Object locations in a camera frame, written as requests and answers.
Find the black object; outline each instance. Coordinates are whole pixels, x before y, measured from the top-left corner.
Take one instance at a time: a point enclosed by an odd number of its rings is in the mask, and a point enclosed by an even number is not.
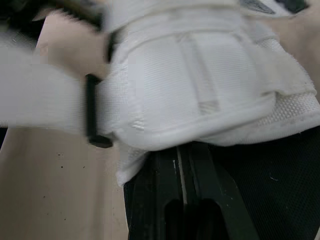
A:
[[[97,135],[97,113],[96,113],[96,85],[101,80],[93,74],[86,77],[86,135],[90,144],[99,148],[111,148],[112,141],[104,136]]]
[[[155,179],[160,179],[158,175],[170,178],[172,174],[163,168],[150,167],[158,166],[160,161],[171,162],[172,169],[183,172],[183,225],[179,229],[184,235],[181,238],[159,238],[156,234],[143,238],[144,217],[153,210],[159,195],[165,194],[160,190],[163,182]],[[319,173],[320,127],[259,144],[211,145],[208,150],[206,144],[193,142],[153,152],[140,173],[124,186],[126,213],[131,220],[129,230],[135,233],[129,240],[232,240],[235,236],[247,240],[314,240],[320,226]],[[147,189],[144,182],[152,187]],[[150,197],[146,204],[141,196],[147,194]],[[233,202],[235,196],[241,201]],[[137,205],[144,206],[143,214]],[[234,226],[232,220],[244,225],[245,230]],[[155,233],[154,228],[148,228],[149,233]]]
[[[30,23],[42,7],[50,4],[54,8],[62,9],[69,15],[79,20],[85,20],[102,30],[104,15],[94,8],[94,2],[89,0],[26,0],[25,2],[13,2],[1,0],[0,21],[5,21],[10,28],[20,29]]]
[[[236,184],[205,143],[151,153],[133,181],[124,188],[129,240],[259,240]]]
[[[261,240],[314,240],[320,227],[320,127],[211,154],[236,182]]]
[[[306,8],[309,5],[305,0],[275,0],[277,3],[282,3],[286,9],[288,9],[291,13],[296,14]]]
[[[114,32],[110,33],[110,38],[109,38],[109,41],[107,43],[107,47],[105,48],[105,51],[106,51],[105,61],[107,63],[111,63],[112,56],[113,56],[113,54],[114,54],[114,52],[116,50],[117,34],[118,34],[117,31],[114,31]]]
[[[2,147],[2,144],[4,143],[7,130],[8,130],[7,128],[0,128],[0,149]]]

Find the velcro strap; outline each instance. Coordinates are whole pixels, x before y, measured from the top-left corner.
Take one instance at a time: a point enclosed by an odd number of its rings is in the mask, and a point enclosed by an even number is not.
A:
[[[317,94],[307,72],[290,54],[261,47],[257,48],[256,52],[257,67],[266,76],[266,93],[277,92],[283,96]]]

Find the black bracket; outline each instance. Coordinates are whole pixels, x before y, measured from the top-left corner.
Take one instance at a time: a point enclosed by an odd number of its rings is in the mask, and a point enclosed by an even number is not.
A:
[[[86,77],[86,136],[90,144],[98,148],[111,148],[112,141],[104,136],[97,134],[97,104],[96,104],[96,85],[102,80],[93,74]]]

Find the tan surface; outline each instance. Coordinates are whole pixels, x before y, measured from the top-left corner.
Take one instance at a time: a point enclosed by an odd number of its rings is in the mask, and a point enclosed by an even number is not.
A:
[[[103,77],[104,39],[84,24],[49,16],[38,51],[80,80]],[[9,129],[0,152],[0,239],[127,239],[117,154],[77,135]]]

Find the black plastic buckle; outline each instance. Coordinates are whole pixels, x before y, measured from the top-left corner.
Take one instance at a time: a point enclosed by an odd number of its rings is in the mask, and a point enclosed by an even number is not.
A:
[[[96,109],[96,85],[102,80],[93,74],[86,77],[86,136],[88,142],[98,148],[111,148],[112,141],[104,136],[97,134],[97,109]]]

